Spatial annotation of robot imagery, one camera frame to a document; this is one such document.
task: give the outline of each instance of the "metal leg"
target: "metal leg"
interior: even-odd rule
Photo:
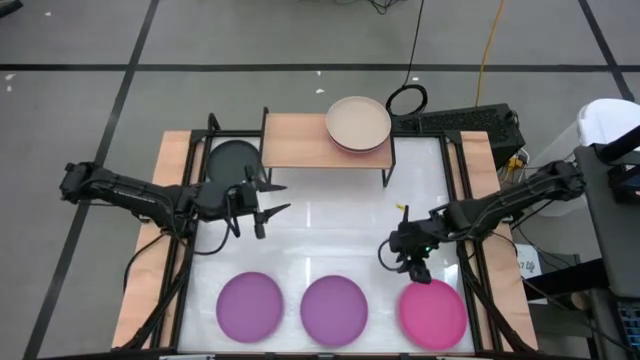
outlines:
[[[533,286],[554,296],[594,288],[609,287],[609,279],[602,259],[587,261],[566,269],[529,278]],[[527,300],[541,299],[543,296],[529,286],[524,286]]]
[[[393,165],[391,166],[391,169],[389,169],[389,172],[387,173],[387,170],[382,170],[382,186],[383,187],[387,187],[387,185],[389,185],[389,180],[391,179],[391,175],[393,174],[393,169],[396,166]]]

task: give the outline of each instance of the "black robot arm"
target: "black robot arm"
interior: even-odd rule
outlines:
[[[584,188],[582,173],[572,163],[555,161],[509,189],[435,208],[429,219],[408,221],[406,206],[402,222],[388,240],[391,252],[398,254],[396,271],[408,272],[415,282],[431,283],[425,259],[440,243],[484,240],[505,217],[541,200],[575,199]]]
[[[224,220],[236,237],[240,236],[237,217],[253,215],[256,237],[265,237],[264,224],[277,212],[288,207],[281,205],[261,211],[256,192],[286,189],[284,186],[262,182],[245,168],[246,180],[231,187],[215,182],[191,186],[159,186],[113,173],[94,163],[67,164],[60,190],[62,199],[79,201],[100,199],[127,209],[138,218],[149,218],[165,232],[184,238],[192,234],[194,220]]]

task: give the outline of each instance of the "white plate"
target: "white plate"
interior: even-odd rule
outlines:
[[[372,150],[389,137],[391,117],[377,101],[351,96],[331,106],[327,130],[335,142],[347,149]]]

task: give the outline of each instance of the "floor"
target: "floor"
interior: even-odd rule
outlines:
[[[0,219],[0,345],[9,359],[111,344],[139,225],[117,209],[83,214],[59,201],[67,162],[104,160],[150,180],[162,132],[203,127],[210,111],[224,128],[256,129],[263,106],[384,102],[404,80],[420,5],[401,1],[381,16],[365,0],[24,2],[0,19],[0,194],[13,207]],[[428,111],[473,105],[498,4],[425,1],[411,78],[428,89]],[[638,0],[507,0],[481,103],[517,110],[535,157],[581,106],[640,96],[639,11]],[[416,99],[399,101],[396,112]],[[595,258],[585,219],[538,218],[524,230],[546,250]],[[559,235],[539,236],[542,225]]]

